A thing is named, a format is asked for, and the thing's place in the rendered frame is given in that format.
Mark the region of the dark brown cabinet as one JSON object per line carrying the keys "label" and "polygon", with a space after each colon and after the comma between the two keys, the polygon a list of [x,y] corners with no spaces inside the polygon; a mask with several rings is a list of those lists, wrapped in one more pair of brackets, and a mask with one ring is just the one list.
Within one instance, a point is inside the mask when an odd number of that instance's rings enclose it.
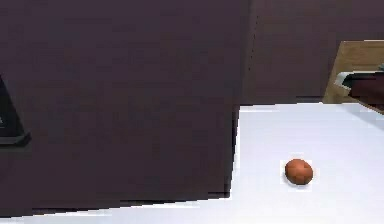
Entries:
{"label": "dark brown cabinet", "polygon": [[0,217],[225,198],[250,0],[0,0]]}

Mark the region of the orange basketball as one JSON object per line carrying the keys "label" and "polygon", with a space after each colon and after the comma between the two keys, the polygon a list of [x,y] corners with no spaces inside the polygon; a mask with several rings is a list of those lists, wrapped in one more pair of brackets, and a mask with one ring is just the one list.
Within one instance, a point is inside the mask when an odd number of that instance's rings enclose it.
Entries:
{"label": "orange basketball", "polygon": [[292,159],[285,165],[285,176],[295,185],[307,185],[313,179],[314,171],[309,163],[302,159]]}

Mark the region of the black angular object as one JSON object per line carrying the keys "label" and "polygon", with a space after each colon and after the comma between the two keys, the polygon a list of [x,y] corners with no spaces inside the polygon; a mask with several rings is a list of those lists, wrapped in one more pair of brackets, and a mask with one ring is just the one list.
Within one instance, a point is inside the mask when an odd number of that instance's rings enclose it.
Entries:
{"label": "black angular object", "polygon": [[0,145],[17,145],[28,136],[0,76]]}

